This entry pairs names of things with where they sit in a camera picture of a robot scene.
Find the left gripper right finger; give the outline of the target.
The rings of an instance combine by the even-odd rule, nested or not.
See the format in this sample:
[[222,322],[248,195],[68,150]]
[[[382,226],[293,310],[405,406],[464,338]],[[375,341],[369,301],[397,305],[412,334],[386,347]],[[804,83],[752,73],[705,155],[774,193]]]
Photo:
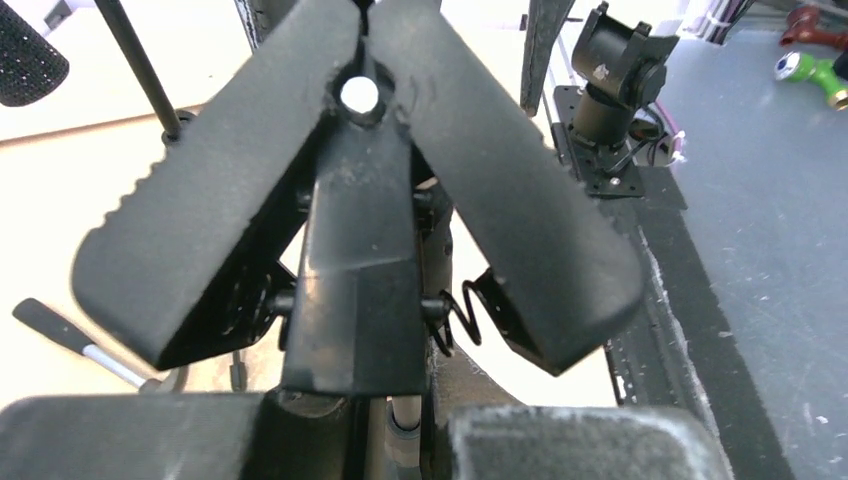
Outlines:
[[430,353],[433,479],[730,479],[720,444],[674,407],[518,402],[461,350]]

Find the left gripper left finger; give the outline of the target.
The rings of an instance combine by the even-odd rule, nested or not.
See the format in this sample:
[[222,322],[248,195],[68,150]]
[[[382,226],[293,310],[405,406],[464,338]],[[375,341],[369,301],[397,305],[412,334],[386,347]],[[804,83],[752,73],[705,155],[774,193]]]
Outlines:
[[258,394],[40,396],[1,414],[4,479],[289,479]]

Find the black round-base mic stand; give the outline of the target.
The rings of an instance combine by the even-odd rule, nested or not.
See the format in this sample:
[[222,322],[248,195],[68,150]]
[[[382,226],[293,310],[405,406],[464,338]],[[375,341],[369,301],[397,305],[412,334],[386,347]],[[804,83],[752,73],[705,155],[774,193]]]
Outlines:
[[560,374],[630,320],[632,247],[428,1],[302,1],[82,241],[82,310],[165,370],[286,321],[260,395],[289,479],[369,476],[370,404],[424,394],[450,298],[425,288],[435,178],[504,337]]

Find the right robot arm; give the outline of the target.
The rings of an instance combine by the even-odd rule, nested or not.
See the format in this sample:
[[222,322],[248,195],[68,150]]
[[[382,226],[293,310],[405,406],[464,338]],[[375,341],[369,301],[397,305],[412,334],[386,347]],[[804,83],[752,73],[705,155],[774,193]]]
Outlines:
[[574,170],[588,195],[642,197],[636,156],[664,133],[650,105],[665,85],[666,62],[679,37],[654,36],[645,22],[629,27],[608,8],[603,1],[586,19],[571,55],[585,86],[554,89],[560,121],[551,131],[561,163]]

